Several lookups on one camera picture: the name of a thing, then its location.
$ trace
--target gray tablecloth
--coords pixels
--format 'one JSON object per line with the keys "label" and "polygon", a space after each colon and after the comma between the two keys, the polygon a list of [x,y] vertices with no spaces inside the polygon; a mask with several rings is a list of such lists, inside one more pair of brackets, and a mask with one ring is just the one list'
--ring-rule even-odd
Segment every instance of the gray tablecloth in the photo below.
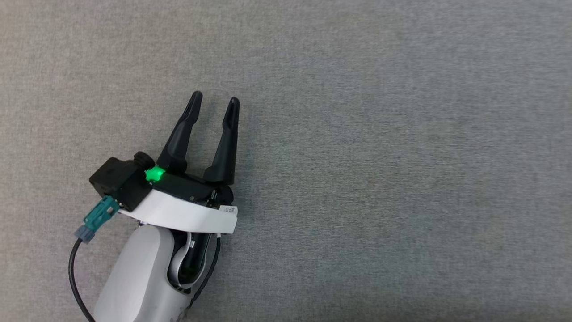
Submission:
{"label": "gray tablecloth", "polygon": [[[82,320],[66,268],[88,177],[158,157],[195,90],[190,173],[241,100],[240,218],[189,321],[572,320],[571,17],[569,0],[2,1],[0,320]],[[135,228],[117,216],[80,248],[90,310]]]}

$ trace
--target cable connector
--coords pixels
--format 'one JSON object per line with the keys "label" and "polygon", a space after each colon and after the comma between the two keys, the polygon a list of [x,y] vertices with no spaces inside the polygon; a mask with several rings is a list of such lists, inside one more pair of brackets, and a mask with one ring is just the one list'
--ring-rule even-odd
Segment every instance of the cable connector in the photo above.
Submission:
{"label": "cable connector", "polygon": [[110,220],[119,208],[119,204],[113,197],[108,195],[103,197],[89,214],[85,216],[84,224],[76,230],[74,235],[84,243],[89,243],[101,225]]}

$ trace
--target green led indicator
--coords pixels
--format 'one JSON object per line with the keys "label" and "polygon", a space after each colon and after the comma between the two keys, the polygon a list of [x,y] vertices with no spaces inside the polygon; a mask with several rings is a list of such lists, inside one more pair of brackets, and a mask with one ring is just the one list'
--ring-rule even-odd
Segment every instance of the green led indicator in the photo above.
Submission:
{"label": "green led indicator", "polygon": [[165,170],[159,167],[153,167],[146,172],[147,181],[159,181],[163,173],[165,173]]}

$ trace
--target textured gray background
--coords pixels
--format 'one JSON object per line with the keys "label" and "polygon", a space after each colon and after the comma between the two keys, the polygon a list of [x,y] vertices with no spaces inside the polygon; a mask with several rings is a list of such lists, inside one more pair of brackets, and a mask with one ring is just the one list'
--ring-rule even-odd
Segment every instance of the textured gray background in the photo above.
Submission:
{"label": "textured gray background", "polygon": [[[201,321],[572,320],[572,2],[0,3],[2,321],[81,321],[107,158],[191,172],[242,102],[236,234]],[[80,248],[93,310],[135,224]]]}

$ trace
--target black cable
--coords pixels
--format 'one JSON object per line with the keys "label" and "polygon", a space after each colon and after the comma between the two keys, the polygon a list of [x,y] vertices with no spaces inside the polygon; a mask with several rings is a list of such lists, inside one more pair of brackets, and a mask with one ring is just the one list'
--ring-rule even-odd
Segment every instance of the black cable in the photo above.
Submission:
{"label": "black cable", "polygon": [[219,252],[220,252],[220,237],[216,239],[216,250],[214,251],[214,257],[212,263],[210,263],[209,271],[206,273],[205,279],[202,281],[201,286],[198,287],[197,292],[194,294],[193,299],[190,301],[189,306],[186,308],[187,310],[193,305],[193,303],[198,299],[198,296],[201,294],[202,290],[206,286],[206,282],[209,281],[210,276],[213,274],[215,270],[215,265],[217,260],[219,259]]}
{"label": "black cable", "polygon": [[81,300],[80,293],[77,291],[76,277],[73,272],[73,265],[74,262],[76,261],[77,249],[80,248],[80,245],[81,245],[81,239],[78,238],[76,243],[73,245],[73,248],[71,249],[70,262],[67,266],[67,274],[69,275],[70,278],[71,291],[73,292],[73,296],[76,298],[77,305],[80,306],[81,312],[84,313],[85,317],[89,322],[96,322],[93,319],[93,316],[89,313],[88,308],[85,307],[84,302]]}

